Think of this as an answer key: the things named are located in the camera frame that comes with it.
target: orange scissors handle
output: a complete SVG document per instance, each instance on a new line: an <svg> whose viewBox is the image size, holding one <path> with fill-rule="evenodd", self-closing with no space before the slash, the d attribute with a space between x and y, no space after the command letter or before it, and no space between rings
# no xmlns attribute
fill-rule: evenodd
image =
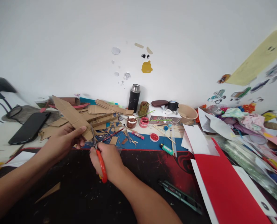
<svg viewBox="0 0 277 224"><path fill-rule="evenodd" d="M106 173L106 169L105 169L105 165L104 165L104 161L103 158L101 156L101 152L99 150L96 150L99 161L100 161L100 165L101 165L101 170L102 170L102 182L106 183L107 182L107 173Z"/></svg>

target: red folder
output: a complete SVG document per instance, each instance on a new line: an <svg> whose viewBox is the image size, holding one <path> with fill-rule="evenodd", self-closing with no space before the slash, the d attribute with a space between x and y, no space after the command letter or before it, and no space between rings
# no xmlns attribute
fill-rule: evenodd
<svg viewBox="0 0 277 224"><path fill-rule="evenodd" d="M257 204L219 145L220 156L195 154L219 224L271 223Z"/></svg>

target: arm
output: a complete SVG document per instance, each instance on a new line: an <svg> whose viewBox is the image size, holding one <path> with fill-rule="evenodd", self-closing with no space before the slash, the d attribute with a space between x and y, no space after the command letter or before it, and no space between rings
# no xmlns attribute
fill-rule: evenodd
<svg viewBox="0 0 277 224"><path fill-rule="evenodd" d="M99 143L107 177L130 202L138 223L182 223L170 205L152 188L141 182L128 168L113 145ZM92 163L102 174L96 150L91 148Z"/></svg>
<svg viewBox="0 0 277 224"><path fill-rule="evenodd" d="M74 144L83 147L85 141L79 137L84 131L73 131L70 124L64 125L42 149L29 161L0 179L0 219L54 164L65 157Z"/></svg>

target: brown paint jar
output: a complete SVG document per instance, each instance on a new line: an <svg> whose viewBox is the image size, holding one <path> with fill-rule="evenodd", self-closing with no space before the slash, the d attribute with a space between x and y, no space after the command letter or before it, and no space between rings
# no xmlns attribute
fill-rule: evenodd
<svg viewBox="0 0 277 224"><path fill-rule="evenodd" d="M136 127L137 119L134 116L129 116L127 118L127 128L133 129Z"/></svg>

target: yellow poster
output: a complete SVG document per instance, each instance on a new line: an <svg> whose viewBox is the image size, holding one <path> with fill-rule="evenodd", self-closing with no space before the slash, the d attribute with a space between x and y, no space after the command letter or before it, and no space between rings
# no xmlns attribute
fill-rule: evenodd
<svg viewBox="0 0 277 224"><path fill-rule="evenodd" d="M225 82L245 86L275 59L277 59L277 30L268 36Z"/></svg>

